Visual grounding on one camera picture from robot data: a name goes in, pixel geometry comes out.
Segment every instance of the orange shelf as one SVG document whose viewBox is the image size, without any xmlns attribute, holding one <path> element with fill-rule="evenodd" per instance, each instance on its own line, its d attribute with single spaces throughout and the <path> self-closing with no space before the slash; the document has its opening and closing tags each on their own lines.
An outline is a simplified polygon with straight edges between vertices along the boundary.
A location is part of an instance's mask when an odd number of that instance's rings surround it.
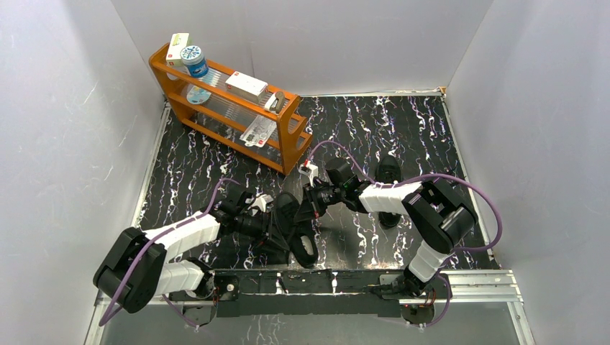
<svg viewBox="0 0 610 345">
<path fill-rule="evenodd" d="M 311 144 L 311 134 L 304 131 L 307 118 L 295 114 L 301 97 L 269 85 L 268 95 L 259 104 L 252 103 L 225 90 L 224 82 L 235 72 L 231 68 L 207 60 L 208 74 L 211 74 L 203 82 L 165 65 L 168 46 L 169 43 L 165 44 L 153 54 L 149 64 L 178 120 L 284 175 L 289 174 Z M 209 91 L 210 99 L 201 105 L 189 103 L 183 95 L 189 84 Z M 282 91 L 286 97 L 280 114 L 263 108 L 269 96 L 277 91 Z M 243 133 L 259 115 L 275 121 L 277 127 L 264 147 L 246 147 L 239 138 L 235 139 L 235 134 L 222 134 L 228 128 Z"/>
</svg>

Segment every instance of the white box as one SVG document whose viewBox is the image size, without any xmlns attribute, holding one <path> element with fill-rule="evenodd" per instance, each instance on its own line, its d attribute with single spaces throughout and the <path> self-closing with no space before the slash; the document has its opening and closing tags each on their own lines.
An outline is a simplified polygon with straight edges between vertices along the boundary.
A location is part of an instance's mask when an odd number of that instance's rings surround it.
<svg viewBox="0 0 610 345">
<path fill-rule="evenodd" d="M 224 83 L 227 91 L 255 104 L 259 104 L 267 92 L 267 83 L 240 72 L 231 74 Z"/>
<path fill-rule="evenodd" d="M 168 66 L 174 68 L 184 66 L 180 52 L 189 45 L 191 45 L 191 36 L 189 34 L 173 34 L 168 54 L 165 56 L 165 62 Z"/>
</svg>

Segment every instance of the white enclosure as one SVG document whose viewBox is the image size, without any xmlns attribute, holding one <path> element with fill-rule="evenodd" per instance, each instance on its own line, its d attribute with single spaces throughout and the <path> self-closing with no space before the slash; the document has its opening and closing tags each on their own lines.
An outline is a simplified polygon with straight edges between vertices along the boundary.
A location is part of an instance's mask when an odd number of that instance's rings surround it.
<svg viewBox="0 0 610 345">
<path fill-rule="evenodd" d="M 470 179 L 503 212 L 496 253 L 540 344 L 610 336 L 609 88 L 608 2 L 495 0 L 447 91 Z"/>
<path fill-rule="evenodd" d="M 2 344 L 82 344 L 163 100 L 109 1 L 0 5 Z"/>
<path fill-rule="evenodd" d="M 160 128 L 147 59 L 174 32 L 300 94 L 448 85 L 536 340 L 610 337 L 607 1 L 26 0 L 0 15 L 0 343 L 85 339 Z"/>
<path fill-rule="evenodd" d="M 446 86 L 491 0 L 112 0 L 148 59 L 174 32 L 298 94 Z"/>
</svg>

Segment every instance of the robotic arm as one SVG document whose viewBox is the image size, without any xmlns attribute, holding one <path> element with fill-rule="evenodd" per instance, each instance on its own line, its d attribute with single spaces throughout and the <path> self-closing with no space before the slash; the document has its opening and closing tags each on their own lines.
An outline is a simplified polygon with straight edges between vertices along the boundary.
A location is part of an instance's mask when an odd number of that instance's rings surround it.
<svg viewBox="0 0 610 345">
<path fill-rule="evenodd" d="M 243 187 L 229 185 L 227 197 L 217 203 L 209 214 L 197 211 L 192 216 L 159 229 L 124 230 L 94 275 L 94 285 L 108 296 L 119 289 L 127 271 L 141 249 L 159 234 L 173 229 L 150 245 L 128 277 L 117 302 L 129 313 L 144 308 L 156 295 L 175 291 L 193 291 L 201 298 L 214 292 L 214 271 L 197 260 L 188 258 L 169 263 L 187 250 L 212 242 L 221 236 L 239 232 L 253 238 L 253 247 L 274 252 L 290 250 L 268 212 L 269 195 L 254 198 Z"/>
<path fill-rule="evenodd" d="M 319 218 L 329 205 L 343 202 L 356 212 L 408 215 L 422 235 L 423 241 L 405 268 L 404 276 L 389 285 L 381 285 L 379 292 L 383 295 L 420 296 L 453 248 L 478 222 L 472 204 L 443 179 L 399 187 L 372 184 L 360 180 L 343 158 L 334 158 L 326 164 L 331 183 L 318 178 L 317 171 L 310 162 L 299 167 L 299 172 L 307 175 L 310 182 L 303 187 L 304 199 L 295 222 Z"/>
</svg>

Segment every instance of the medicine box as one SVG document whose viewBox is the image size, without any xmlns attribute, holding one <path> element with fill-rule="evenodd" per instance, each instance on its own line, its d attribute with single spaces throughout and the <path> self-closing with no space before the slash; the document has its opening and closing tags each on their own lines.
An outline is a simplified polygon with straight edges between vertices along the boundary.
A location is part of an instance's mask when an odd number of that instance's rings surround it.
<svg viewBox="0 0 610 345">
<path fill-rule="evenodd" d="M 191 36 L 189 34 L 173 34 L 168 48 L 168 54 L 165 56 L 165 61 L 168 66 L 184 66 L 182 59 L 180 58 L 180 52 L 189 45 L 191 45 Z"/>
<path fill-rule="evenodd" d="M 267 83 L 240 72 L 231 74 L 224 83 L 227 91 L 255 104 L 259 104 L 267 92 Z"/>
</svg>

